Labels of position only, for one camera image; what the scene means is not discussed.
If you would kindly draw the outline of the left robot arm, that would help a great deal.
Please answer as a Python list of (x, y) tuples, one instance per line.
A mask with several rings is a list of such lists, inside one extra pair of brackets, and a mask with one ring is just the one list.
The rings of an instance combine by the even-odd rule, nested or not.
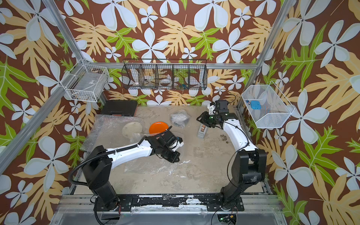
[(144, 136), (137, 143), (118, 148), (97, 146), (90, 155), (69, 174), (68, 181), (74, 185), (87, 186), (95, 195), (95, 209), (112, 211), (120, 207), (120, 199), (110, 184), (111, 170), (117, 166), (143, 157), (159, 155), (170, 163), (180, 161), (177, 151), (184, 145), (181, 137), (170, 129), (154, 136)]

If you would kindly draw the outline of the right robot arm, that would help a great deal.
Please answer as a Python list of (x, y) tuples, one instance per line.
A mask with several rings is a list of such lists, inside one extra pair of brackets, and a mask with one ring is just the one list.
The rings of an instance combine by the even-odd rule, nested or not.
[(196, 119), (208, 128), (222, 129), (235, 149), (229, 160), (232, 162), (229, 184), (220, 191), (219, 205), (223, 210), (239, 208), (246, 189), (264, 181), (267, 159), (266, 152), (250, 141), (236, 114), (229, 112), (228, 104), (226, 100), (211, 102), (208, 111)]

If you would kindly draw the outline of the bubble wrap pile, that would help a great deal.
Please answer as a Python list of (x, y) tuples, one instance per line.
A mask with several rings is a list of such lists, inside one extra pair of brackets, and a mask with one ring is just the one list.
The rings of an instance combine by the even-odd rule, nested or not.
[[(142, 125), (142, 132), (129, 139), (122, 135), (122, 128), (129, 122), (139, 122)], [(86, 137), (81, 150), (90, 153), (97, 146), (104, 148), (117, 148), (138, 143), (144, 136), (144, 119), (139, 117), (113, 116), (100, 114), (95, 117), (95, 124)]]

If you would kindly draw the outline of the orange dinner plate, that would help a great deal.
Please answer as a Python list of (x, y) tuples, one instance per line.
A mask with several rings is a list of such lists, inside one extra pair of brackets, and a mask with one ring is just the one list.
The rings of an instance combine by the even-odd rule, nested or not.
[(150, 134), (159, 134), (166, 131), (169, 128), (168, 124), (162, 121), (155, 122), (150, 125), (149, 133)]

